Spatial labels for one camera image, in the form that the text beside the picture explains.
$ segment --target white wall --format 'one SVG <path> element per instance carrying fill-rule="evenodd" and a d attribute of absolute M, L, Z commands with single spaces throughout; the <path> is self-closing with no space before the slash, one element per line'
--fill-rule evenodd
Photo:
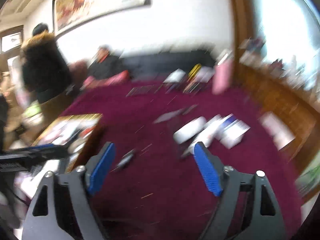
<path fill-rule="evenodd" d="M 7 23 L 0 23 L 0 32 L 16 27 L 16 26 L 20 26 L 23 25 L 25 23 L 24 20 L 20 20 L 20 21 L 12 21 L 12 22 L 7 22 Z"/>
<path fill-rule="evenodd" d="M 25 37 L 45 22 L 52 30 L 52 0 L 45 0 L 25 23 Z M 230 0 L 152 0 L 151 7 L 129 9 L 82 25 L 59 38 L 68 62 L 91 58 L 101 44 L 132 51 L 163 46 L 215 44 L 215 54 L 232 47 Z"/>

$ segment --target black jacket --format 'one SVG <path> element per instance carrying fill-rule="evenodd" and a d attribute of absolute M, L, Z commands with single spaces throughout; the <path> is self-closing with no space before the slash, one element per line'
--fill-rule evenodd
<path fill-rule="evenodd" d="M 119 57 L 108 56 L 101 63 L 94 61 L 88 68 L 88 76 L 101 80 L 117 75 L 124 70 Z"/>
<path fill-rule="evenodd" d="M 22 50 L 27 60 L 22 66 L 25 87 L 36 92 L 39 103 L 59 95 L 72 83 L 53 34 L 43 32 L 32 37 L 23 43 Z"/>

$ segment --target wooden door frame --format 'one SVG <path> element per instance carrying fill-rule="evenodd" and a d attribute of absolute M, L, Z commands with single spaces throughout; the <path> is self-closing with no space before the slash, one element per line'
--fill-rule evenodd
<path fill-rule="evenodd" d="M 234 68 L 233 83 L 240 84 L 243 69 L 239 59 L 244 49 L 239 49 L 240 44 L 249 38 L 255 38 L 254 14 L 252 0 L 231 0 L 234 20 Z"/>
<path fill-rule="evenodd" d="M 0 71 L 1 72 L 9 71 L 7 60 L 9 58 L 18 56 L 20 54 L 20 49 L 21 49 L 21 45 L 22 45 L 22 44 L 20 44 L 18 46 L 15 46 L 14 48 L 9 49 L 8 51 L 4 52 L 4 51 L 2 51 L 2 38 L 5 36 L 8 36 L 10 34 L 19 33 L 19 32 L 21 33 L 21 41 L 23 42 L 23 38 L 24 38 L 23 25 L 19 25 L 19 26 L 16 26 L 16 27 L 13 27 L 13 28 L 10 28 L 10 29 L 7 29 L 7 30 L 0 32 L 0 63 L 1 63 Z"/>

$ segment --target fur-trimmed hood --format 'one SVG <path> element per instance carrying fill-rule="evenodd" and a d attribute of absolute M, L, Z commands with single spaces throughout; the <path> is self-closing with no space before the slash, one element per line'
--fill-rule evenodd
<path fill-rule="evenodd" d="M 38 47 L 47 43 L 55 43 L 55 36 L 53 33 L 43 32 L 41 34 L 38 34 L 28 40 L 26 40 L 22 46 L 21 49 L 23 52 L 26 52 L 28 49 L 33 47 Z"/>

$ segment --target person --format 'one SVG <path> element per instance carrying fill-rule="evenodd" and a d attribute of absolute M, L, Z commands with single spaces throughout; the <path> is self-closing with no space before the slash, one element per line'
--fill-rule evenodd
<path fill-rule="evenodd" d="M 100 46 L 96 55 L 97 59 L 88 68 L 88 76 L 101 80 L 126 70 L 118 56 L 110 55 L 108 46 Z"/>
<path fill-rule="evenodd" d="M 41 104 L 64 92 L 72 78 L 47 24 L 38 24 L 32 36 L 21 47 L 25 57 L 22 76 L 25 88 L 34 91 Z"/>
<path fill-rule="evenodd" d="M 47 24 L 38 24 L 32 36 L 21 46 L 25 57 L 22 77 L 25 88 L 35 93 L 47 126 L 71 105 L 77 91 Z"/>

